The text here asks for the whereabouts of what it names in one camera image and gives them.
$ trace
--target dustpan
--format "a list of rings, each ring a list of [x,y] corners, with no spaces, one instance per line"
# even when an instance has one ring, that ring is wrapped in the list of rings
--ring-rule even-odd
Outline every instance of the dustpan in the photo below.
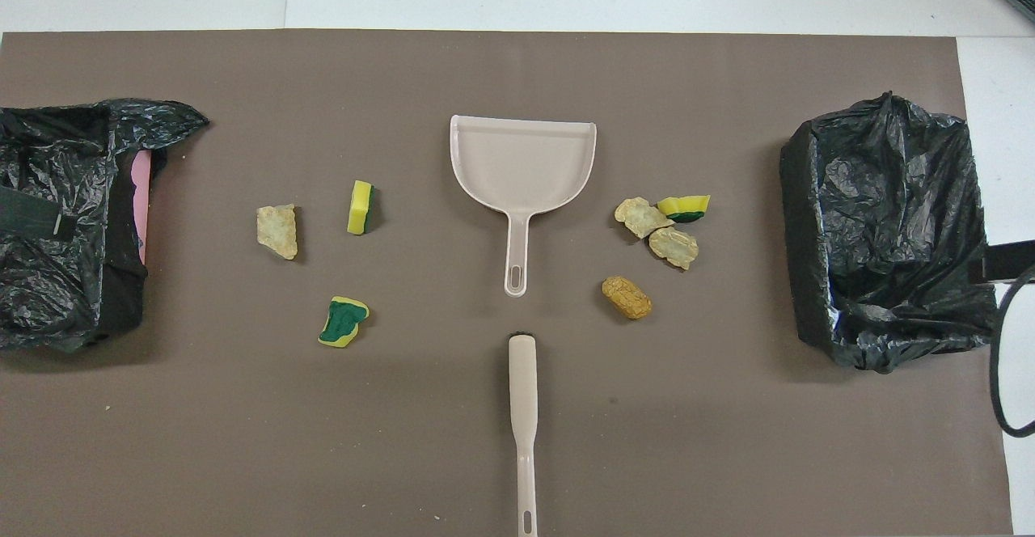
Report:
[[[503,289],[521,297],[528,287],[529,220],[571,202],[586,186],[596,125],[457,114],[449,132],[449,156],[461,186],[507,216]]]

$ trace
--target white table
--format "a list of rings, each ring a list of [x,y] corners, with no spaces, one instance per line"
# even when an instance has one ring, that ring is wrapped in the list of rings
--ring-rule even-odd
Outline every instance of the white table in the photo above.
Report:
[[[1035,24],[1004,0],[0,0],[0,32],[244,28],[956,36],[988,241],[1035,238],[1027,184]],[[1002,357],[1014,425],[1035,419],[1035,345],[1026,346],[1033,315],[1035,289],[1022,291]],[[1014,531],[1035,533],[1035,438],[1004,437],[1004,445]]]

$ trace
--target plastic bag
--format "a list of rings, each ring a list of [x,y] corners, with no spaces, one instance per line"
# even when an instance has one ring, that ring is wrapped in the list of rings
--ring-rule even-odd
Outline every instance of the plastic bag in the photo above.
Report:
[[[990,341],[993,287],[964,120],[891,92],[802,123],[780,153],[798,335],[845,366],[887,374]]]
[[[151,150],[153,175],[168,146],[207,123],[185,103],[136,98],[0,109],[0,186],[54,203],[73,225],[66,239],[39,238],[28,225],[0,228],[0,349],[77,350],[140,324],[147,269],[134,158]]]

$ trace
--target sponge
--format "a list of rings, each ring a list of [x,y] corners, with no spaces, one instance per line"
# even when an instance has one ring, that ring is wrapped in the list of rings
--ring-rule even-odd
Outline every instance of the sponge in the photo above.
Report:
[[[344,348],[359,333],[359,323],[371,316],[371,308],[354,298],[333,297],[327,309],[327,323],[318,338],[325,346]]]
[[[352,205],[349,206],[349,234],[363,235],[368,230],[371,205],[374,202],[373,184],[356,180],[352,185]]]
[[[687,195],[684,198],[666,198],[657,202],[657,209],[675,222],[692,222],[705,216],[710,195]]]

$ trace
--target dustpan handle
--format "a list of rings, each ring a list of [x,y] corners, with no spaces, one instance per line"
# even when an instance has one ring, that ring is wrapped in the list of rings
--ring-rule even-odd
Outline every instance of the dustpan handle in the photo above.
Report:
[[[528,220],[524,213],[507,215],[507,265],[503,274],[503,290],[510,297],[525,294],[528,284]]]

